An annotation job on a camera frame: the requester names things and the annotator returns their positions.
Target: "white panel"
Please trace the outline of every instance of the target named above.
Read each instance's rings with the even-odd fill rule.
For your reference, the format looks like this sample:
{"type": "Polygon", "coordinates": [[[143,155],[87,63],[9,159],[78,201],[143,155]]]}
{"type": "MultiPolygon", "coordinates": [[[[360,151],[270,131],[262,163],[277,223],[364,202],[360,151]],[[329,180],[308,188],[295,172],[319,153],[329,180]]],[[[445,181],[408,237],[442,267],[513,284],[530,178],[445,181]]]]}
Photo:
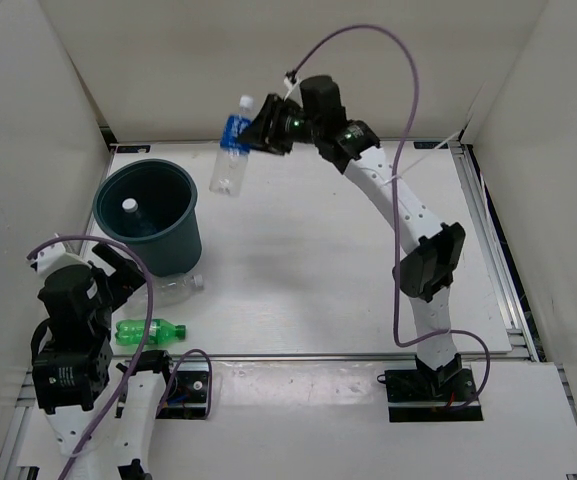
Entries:
{"type": "MultiPolygon", "coordinates": [[[[384,148],[392,157],[396,143],[384,148]]],[[[115,155],[110,169],[163,158],[187,169],[197,184],[203,253],[194,272],[204,276],[206,287],[183,303],[156,309],[156,316],[188,327],[187,340],[168,348],[212,354],[401,352],[392,339],[394,236],[365,195],[314,148],[300,146],[283,158],[253,154],[241,197],[223,197],[208,191],[215,153],[214,144],[153,145],[147,154],[115,155]]],[[[424,153],[407,145],[401,168],[424,153]]],[[[466,230],[451,288],[453,328],[478,333],[492,351],[509,351],[450,151],[431,154],[405,178],[443,221],[458,221],[466,230]]],[[[93,232],[102,234],[96,224],[93,232]]],[[[113,317],[143,318],[144,312],[122,309],[113,317]]],[[[401,317],[401,337],[414,338],[405,298],[401,317]]],[[[455,341],[461,351],[481,351],[469,338],[455,341]]]]}
{"type": "MultiPolygon", "coordinates": [[[[483,365],[475,365],[481,378],[483,365]]],[[[577,428],[552,365],[499,363],[483,422],[388,423],[382,364],[217,364],[208,421],[159,420],[155,479],[565,480],[577,428]]],[[[62,459],[34,410],[19,465],[53,480],[62,459]]]]}
{"type": "Polygon", "coordinates": [[[43,312],[25,254],[84,229],[107,152],[39,5],[0,4],[0,448],[43,312]]]}
{"type": "MultiPolygon", "coordinates": [[[[387,26],[409,44],[422,82],[413,132],[448,136],[466,124],[480,90],[477,108],[488,110],[544,4],[42,0],[121,141],[217,138],[242,93],[261,104],[317,41],[357,22],[387,26]]],[[[392,41],[374,32],[337,38],[303,71],[316,73],[339,82],[351,118],[381,135],[401,133],[412,81],[392,41]]]]}
{"type": "Polygon", "coordinates": [[[577,403],[577,2],[549,3],[475,146],[547,352],[577,403]]]}

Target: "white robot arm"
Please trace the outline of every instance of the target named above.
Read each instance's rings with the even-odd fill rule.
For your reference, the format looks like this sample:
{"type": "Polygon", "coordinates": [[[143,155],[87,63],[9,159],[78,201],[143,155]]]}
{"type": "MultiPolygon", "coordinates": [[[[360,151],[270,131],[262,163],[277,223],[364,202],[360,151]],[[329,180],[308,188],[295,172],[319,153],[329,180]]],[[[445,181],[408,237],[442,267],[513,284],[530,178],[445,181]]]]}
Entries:
{"type": "MultiPolygon", "coordinates": [[[[364,122],[346,117],[339,87],[330,76],[307,78],[299,89],[303,107],[289,98],[269,94],[238,141],[275,155],[290,152],[294,142],[313,144],[393,226],[392,191],[386,183],[391,162],[380,148],[379,138],[364,122]]],[[[400,265],[401,291],[410,297],[419,336],[449,331],[450,284],[465,232],[458,223],[442,223],[403,180],[397,181],[400,240],[406,254],[400,265]]],[[[417,348],[418,370],[436,390],[461,370],[461,357],[450,333],[432,336],[417,348]]]]}
{"type": "MultiPolygon", "coordinates": [[[[391,175],[391,159],[381,148],[371,147],[361,153],[359,160],[350,161],[344,176],[366,194],[379,213],[392,227],[392,189],[386,182],[391,175]]],[[[405,254],[419,246],[420,238],[432,238],[442,231],[442,222],[417,198],[402,179],[398,181],[398,212],[401,225],[401,247],[405,254]]],[[[436,330],[450,330],[450,287],[441,288],[430,302],[410,298],[417,337],[436,330]]],[[[449,333],[437,335],[417,346],[417,357],[432,370],[448,365],[457,354],[449,333]]]]}

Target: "dark green bucket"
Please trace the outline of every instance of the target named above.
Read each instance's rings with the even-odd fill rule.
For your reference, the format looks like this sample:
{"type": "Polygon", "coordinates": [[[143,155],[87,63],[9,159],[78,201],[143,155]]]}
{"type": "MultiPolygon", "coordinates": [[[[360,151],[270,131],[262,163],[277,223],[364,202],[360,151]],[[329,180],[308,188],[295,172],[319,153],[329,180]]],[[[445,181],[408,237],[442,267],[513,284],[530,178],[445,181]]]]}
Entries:
{"type": "Polygon", "coordinates": [[[199,261],[201,239],[195,216],[197,187],[188,172],[167,160],[141,160],[118,170],[99,187],[95,220],[110,238],[125,243],[153,275],[187,273],[199,261]],[[132,237],[124,227],[126,198],[134,198],[157,232],[132,237]]]}

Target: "plastic bottle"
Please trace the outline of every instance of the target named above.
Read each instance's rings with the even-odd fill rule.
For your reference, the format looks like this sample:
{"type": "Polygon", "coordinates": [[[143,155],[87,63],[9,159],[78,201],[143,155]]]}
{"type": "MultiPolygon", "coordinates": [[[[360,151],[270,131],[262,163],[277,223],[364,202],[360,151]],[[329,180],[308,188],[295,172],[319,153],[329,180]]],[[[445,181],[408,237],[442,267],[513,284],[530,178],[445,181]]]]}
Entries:
{"type": "MultiPolygon", "coordinates": [[[[139,345],[144,335],[145,320],[121,320],[117,322],[115,339],[117,345],[139,345]]],[[[150,332],[146,345],[163,345],[173,340],[186,338],[185,325],[173,325],[163,318],[154,318],[150,324],[150,332]]]]}
{"type": "MultiPolygon", "coordinates": [[[[201,275],[160,277],[155,278],[154,283],[155,307],[181,302],[204,288],[204,278],[201,275]]],[[[124,308],[127,313],[143,315],[147,302],[148,292],[144,285],[128,299],[124,308]]]]}
{"type": "Polygon", "coordinates": [[[139,209],[137,200],[127,198],[121,203],[124,210],[124,232],[127,237],[149,237],[157,233],[155,225],[139,209]]]}
{"type": "Polygon", "coordinates": [[[219,142],[219,151],[215,168],[210,180],[210,191],[239,196],[243,183],[250,147],[237,142],[237,136],[250,125],[250,114],[254,100],[248,95],[242,95],[239,100],[239,112],[228,117],[224,132],[219,142]]]}

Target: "white cable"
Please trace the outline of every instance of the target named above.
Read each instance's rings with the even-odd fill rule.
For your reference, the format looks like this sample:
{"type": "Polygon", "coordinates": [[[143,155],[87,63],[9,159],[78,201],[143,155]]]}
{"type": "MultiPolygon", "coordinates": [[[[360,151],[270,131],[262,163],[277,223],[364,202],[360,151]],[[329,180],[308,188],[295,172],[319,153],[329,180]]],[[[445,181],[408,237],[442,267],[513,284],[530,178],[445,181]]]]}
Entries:
{"type": "Polygon", "coordinates": [[[403,172],[400,172],[397,175],[393,175],[390,179],[386,180],[384,182],[384,184],[382,185],[382,187],[385,187],[386,185],[390,185],[395,178],[401,178],[404,173],[406,173],[411,168],[416,167],[419,163],[423,162],[426,158],[428,158],[430,155],[432,155],[435,150],[439,150],[441,147],[446,145],[450,140],[457,137],[460,133],[461,133],[461,129],[457,130],[455,133],[450,135],[448,138],[443,140],[441,143],[438,143],[432,150],[428,150],[421,157],[419,157],[417,160],[412,162],[412,164],[410,164],[407,168],[405,168],[403,172]]]}

